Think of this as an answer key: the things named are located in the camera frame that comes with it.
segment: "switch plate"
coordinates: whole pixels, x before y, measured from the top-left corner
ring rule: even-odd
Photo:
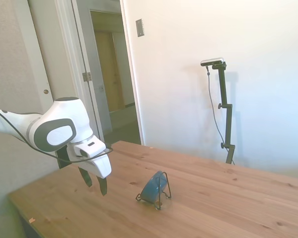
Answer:
[[[136,27],[137,27],[138,37],[144,36],[145,32],[144,32],[144,25],[143,25],[143,20],[142,19],[139,19],[139,20],[136,21]]]

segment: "door hinge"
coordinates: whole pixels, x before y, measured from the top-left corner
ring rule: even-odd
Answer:
[[[84,82],[89,82],[91,81],[91,75],[90,75],[90,72],[88,73],[83,73],[83,79],[84,79]]]

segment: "wooden table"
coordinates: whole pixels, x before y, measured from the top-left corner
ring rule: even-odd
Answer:
[[[74,165],[10,194],[47,238],[298,238],[298,179],[118,142],[102,196]],[[172,199],[135,200],[158,170]]]

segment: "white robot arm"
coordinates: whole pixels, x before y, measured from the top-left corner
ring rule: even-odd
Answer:
[[[13,135],[43,152],[57,151],[68,144],[75,155],[71,157],[75,160],[72,163],[79,162],[81,168],[103,179],[111,173],[108,156],[104,154],[106,146],[93,134],[86,109],[79,98],[57,99],[43,115],[16,114],[4,110],[0,110],[0,114],[22,136],[1,116],[0,132]]]

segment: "floor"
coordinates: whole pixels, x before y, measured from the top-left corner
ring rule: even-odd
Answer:
[[[141,144],[135,106],[111,112],[110,119],[113,131],[104,135],[106,143],[113,144],[123,140]]]

